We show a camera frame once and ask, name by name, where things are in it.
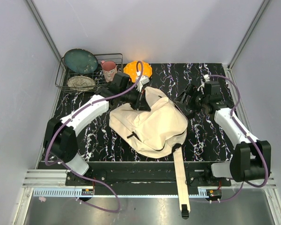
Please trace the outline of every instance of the black table surface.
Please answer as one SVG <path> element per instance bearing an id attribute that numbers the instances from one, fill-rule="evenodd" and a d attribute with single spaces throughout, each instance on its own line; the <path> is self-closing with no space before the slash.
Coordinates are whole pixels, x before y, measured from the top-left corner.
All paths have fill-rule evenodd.
<path id="1" fill-rule="evenodd" d="M 171 100 L 181 94 L 189 83 L 200 85 L 205 74 L 225 76 L 222 65 L 215 63 L 150 65 L 153 74 L 148 85 L 162 90 Z M 224 99 L 232 102 L 229 84 L 224 79 L 217 80 Z M 72 113 L 92 95 L 91 92 L 61 92 L 54 117 L 60 119 Z M 109 127 L 109 113 L 97 117 L 78 135 L 79 153 L 85 161 L 173 161 L 172 155 L 153 159 L 138 154 Z M 225 161 L 231 159 L 232 150 L 233 146 L 224 131 L 205 112 L 201 111 L 189 120 L 183 145 L 185 161 Z"/>

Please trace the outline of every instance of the gray wall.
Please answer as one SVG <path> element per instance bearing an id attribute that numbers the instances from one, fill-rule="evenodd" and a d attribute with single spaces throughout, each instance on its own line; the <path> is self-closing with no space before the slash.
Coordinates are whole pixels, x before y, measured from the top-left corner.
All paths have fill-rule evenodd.
<path id="1" fill-rule="evenodd" d="M 229 63 L 262 0 L 34 0 L 59 52 Z"/>
<path id="2" fill-rule="evenodd" d="M 272 172 L 281 195 L 281 0 L 270 4 L 233 74 L 252 132 L 272 145 Z"/>
<path id="3" fill-rule="evenodd" d="M 34 168 L 57 89 L 57 61 L 23 0 L 0 1 L 0 225 Z"/>

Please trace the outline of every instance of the beige backpack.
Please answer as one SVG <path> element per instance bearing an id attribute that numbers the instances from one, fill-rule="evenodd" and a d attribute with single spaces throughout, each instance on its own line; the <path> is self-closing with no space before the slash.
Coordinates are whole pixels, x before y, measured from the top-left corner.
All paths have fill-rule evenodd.
<path id="1" fill-rule="evenodd" d="M 162 158 L 173 153 L 180 210 L 186 204 L 190 211 L 181 148 L 186 138 L 187 118 L 161 90 L 146 87 L 145 91 L 150 112 L 136 111 L 130 104 L 124 104 L 111 111 L 109 126 L 146 157 Z"/>

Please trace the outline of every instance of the green plate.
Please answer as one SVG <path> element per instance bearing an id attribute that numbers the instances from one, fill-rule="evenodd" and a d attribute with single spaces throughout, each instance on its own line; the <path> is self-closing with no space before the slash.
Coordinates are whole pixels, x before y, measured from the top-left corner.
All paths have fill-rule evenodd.
<path id="1" fill-rule="evenodd" d="M 64 62 L 70 70 L 79 74 L 89 74 L 98 67 L 97 58 L 84 49 L 71 49 L 66 52 Z"/>

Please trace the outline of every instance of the orange plate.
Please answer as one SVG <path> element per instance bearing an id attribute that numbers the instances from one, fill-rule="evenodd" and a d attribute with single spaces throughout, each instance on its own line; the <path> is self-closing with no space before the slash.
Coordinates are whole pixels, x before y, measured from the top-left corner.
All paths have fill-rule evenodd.
<path id="1" fill-rule="evenodd" d="M 136 63 L 137 63 L 137 61 L 130 62 L 124 68 L 124 73 L 128 74 L 131 77 L 131 80 L 133 83 L 135 83 L 136 78 L 137 78 Z M 152 75 L 151 66 L 148 63 L 143 62 L 143 61 L 142 61 L 142 64 L 144 65 L 143 75 L 150 77 Z"/>

